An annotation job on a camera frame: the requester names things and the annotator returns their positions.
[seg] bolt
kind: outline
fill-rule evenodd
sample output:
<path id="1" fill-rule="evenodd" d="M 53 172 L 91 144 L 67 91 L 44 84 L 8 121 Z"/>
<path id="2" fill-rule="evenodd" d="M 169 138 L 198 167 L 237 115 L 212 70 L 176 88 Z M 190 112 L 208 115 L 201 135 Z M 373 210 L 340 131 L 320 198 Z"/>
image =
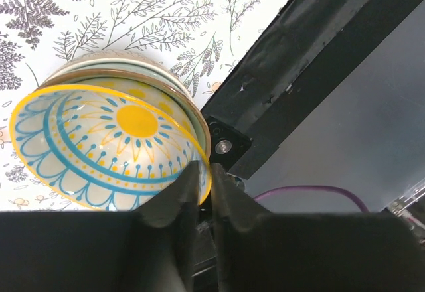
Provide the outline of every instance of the bolt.
<path id="1" fill-rule="evenodd" d="M 232 149 L 232 143 L 224 140 L 219 141 L 217 145 L 215 145 L 215 152 L 219 155 L 227 154 Z"/>

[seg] tablecloth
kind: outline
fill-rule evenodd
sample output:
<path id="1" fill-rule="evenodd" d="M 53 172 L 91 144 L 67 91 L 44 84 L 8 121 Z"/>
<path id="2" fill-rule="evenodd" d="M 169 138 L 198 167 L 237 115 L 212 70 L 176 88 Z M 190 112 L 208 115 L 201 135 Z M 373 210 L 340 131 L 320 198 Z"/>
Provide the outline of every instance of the tablecloth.
<path id="1" fill-rule="evenodd" d="M 141 51 L 201 108 L 288 0 L 0 0 L 0 210 L 82 210 L 34 177 L 9 137 L 13 108 L 67 61 Z"/>

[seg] stack of bowls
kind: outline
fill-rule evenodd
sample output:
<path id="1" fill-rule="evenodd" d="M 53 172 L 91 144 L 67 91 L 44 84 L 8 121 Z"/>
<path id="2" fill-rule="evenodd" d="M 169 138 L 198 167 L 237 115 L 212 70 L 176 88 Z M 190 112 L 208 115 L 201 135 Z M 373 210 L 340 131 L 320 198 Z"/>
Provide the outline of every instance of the stack of bowls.
<path id="1" fill-rule="evenodd" d="M 18 103 L 13 145 L 46 185 L 89 208 L 132 210 L 198 160 L 211 189 L 208 126 L 185 87 L 134 52 L 86 54 Z"/>

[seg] purple cable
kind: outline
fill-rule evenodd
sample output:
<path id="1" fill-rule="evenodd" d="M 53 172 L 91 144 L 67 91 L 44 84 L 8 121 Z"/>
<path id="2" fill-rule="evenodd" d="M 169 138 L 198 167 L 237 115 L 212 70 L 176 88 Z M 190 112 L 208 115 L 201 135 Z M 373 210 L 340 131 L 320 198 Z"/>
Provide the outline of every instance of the purple cable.
<path id="1" fill-rule="evenodd" d="M 366 207 L 365 203 L 361 201 L 359 197 L 357 197 L 355 194 L 353 194 L 351 191 L 333 187 L 333 186 L 283 186 L 279 188 L 275 188 L 266 192 L 263 192 L 262 194 L 259 194 L 258 196 L 254 197 L 255 201 L 260 201 L 266 197 L 273 196 L 275 194 L 279 194 L 281 192 L 289 191 L 289 190 L 312 190 L 312 191 L 323 191 L 323 192 L 332 192 L 334 194 L 340 194 L 352 202 L 355 203 L 357 207 L 359 207 L 361 212 L 369 212 L 369 209 Z"/>

